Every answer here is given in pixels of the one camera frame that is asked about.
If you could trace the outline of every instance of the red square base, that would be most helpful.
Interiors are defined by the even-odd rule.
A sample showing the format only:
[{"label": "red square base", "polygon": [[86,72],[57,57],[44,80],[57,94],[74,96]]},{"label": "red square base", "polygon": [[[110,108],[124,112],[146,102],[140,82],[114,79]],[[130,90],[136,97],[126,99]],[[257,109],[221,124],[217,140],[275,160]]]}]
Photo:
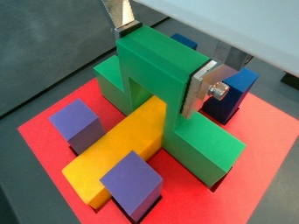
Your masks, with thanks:
[{"label": "red square base", "polygon": [[[122,114],[102,97],[97,81],[92,80],[18,130],[80,222],[128,223],[112,201],[94,212],[82,203],[61,175],[61,169],[74,155],[49,122],[49,116],[77,98],[97,114],[106,131],[124,119]],[[297,138],[299,122],[248,94],[237,113],[223,128],[247,144],[247,148],[216,192],[211,192],[169,154],[160,150],[149,165],[163,177],[163,199],[144,218],[144,224],[248,221]]]}]

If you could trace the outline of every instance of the purple cube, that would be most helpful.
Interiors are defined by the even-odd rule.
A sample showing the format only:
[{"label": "purple cube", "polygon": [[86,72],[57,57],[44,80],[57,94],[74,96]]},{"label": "purple cube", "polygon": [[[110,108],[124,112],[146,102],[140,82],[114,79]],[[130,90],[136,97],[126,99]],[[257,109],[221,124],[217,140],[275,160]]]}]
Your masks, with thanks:
[{"label": "purple cube", "polygon": [[98,117],[80,99],[53,114],[49,119],[77,154],[105,134]]},{"label": "purple cube", "polygon": [[130,151],[100,182],[133,221],[138,221],[161,195],[163,178]]}]

